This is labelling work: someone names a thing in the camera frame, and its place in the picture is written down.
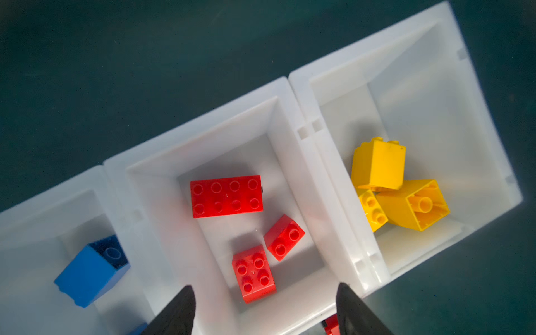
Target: dark table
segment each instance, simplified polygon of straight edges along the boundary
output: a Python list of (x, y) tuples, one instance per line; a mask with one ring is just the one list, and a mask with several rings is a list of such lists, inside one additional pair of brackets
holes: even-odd
[[(433, 4), (0, 2), (0, 211)], [(534, 334), (536, 2), (452, 6), (525, 200), (366, 302), (396, 334)]]

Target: blue lego brick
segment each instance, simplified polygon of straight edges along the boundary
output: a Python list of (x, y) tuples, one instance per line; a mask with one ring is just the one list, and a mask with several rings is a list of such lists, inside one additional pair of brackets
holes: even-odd
[(140, 335), (144, 330), (145, 328), (147, 328), (147, 324), (144, 323), (144, 324), (141, 324), (140, 326), (138, 326), (136, 329), (134, 329), (133, 331), (131, 331), (129, 333), (129, 335)]
[(130, 264), (117, 236), (86, 245), (54, 280), (75, 304), (86, 308), (123, 277)]

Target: yellow block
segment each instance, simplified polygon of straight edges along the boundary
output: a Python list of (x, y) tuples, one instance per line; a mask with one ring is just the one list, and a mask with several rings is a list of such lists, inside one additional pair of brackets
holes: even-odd
[(355, 188), (375, 192), (398, 190), (404, 180), (405, 160), (405, 146), (375, 137), (354, 151), (352, 183)]
[(376, 194), (389, 223), (423, 231), (450, 213), (434, 179), (404, 180), (399, 190)]
[(355, 189), (358, 193), (359, 200), (369, 220), (372, 231), (377, 231), (381, 226), (387, 223), (387, 216), (379, 205), (374, 193), (371, 190)]

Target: red block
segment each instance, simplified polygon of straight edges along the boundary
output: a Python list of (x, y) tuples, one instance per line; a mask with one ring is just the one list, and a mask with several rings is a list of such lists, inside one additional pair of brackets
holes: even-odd
[(196, 219), (263, 211), (260, 176), (192, 181), (190, 192)]
[(305, 235), (300, 226), (286, 214), (264, 235), (266, 248), (281, 261)]
[(337, 314), (330, 316), (329, 318), (324, 320), (324, 322), (327, 325), (324, 328), (324, 330), (326, 331), (326, 335), (340, 335), (339, 321), (337, 320)]
[(262, 244), (234, 255), (233, 269), (245, 303), (277, 292)]

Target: toy building block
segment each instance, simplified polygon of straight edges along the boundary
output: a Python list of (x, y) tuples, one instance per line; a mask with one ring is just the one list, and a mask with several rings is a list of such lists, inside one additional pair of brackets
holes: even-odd
[(147, 328), (147, 324), (146, 323), (143, 323), (141, 325), (139, 325), (136, 329), (134, 329), (133, 331), (131, 331), (129, 333), (129, 335), (141, 335), (141, 333)]
[(192, 181), (190, 191), (196, 219), (263, 211), (260, 176)]
[(262, 244), (234, 255), (233, 269), (245, 303), (277, 292)]
[(405, 180), (399, 190), (376, 195), (389, 223), (423, 231), (450, 213), (437, 182)]
[(358, 193), (359, 201), (363, 206), (363, 210), (365, 211), (365, 215), (367, 216), (372, 231), (377, 231), (381, 226), (387, 223), (387, 216), (371, 190), (355, 190)]
[(334, 314), (324, 320), (322, 323), (324, 326), (324, 331), (326, 335), (340, 335), (339, 330), (339, 320), (337, 319), (337, 314)]
[(86, 245), (54, 280), (75, 304), (86, 308), (108, 292), (130, 268), (117, 236)]
[(406, 147), (375, 137), (354, 151), (351, 179), (357, 189), (398, 190), (404, 179)]
[(305, 235), (300, 226), (286, 214), (264, 235), (264, 243), (271, 254), (281, 261)]

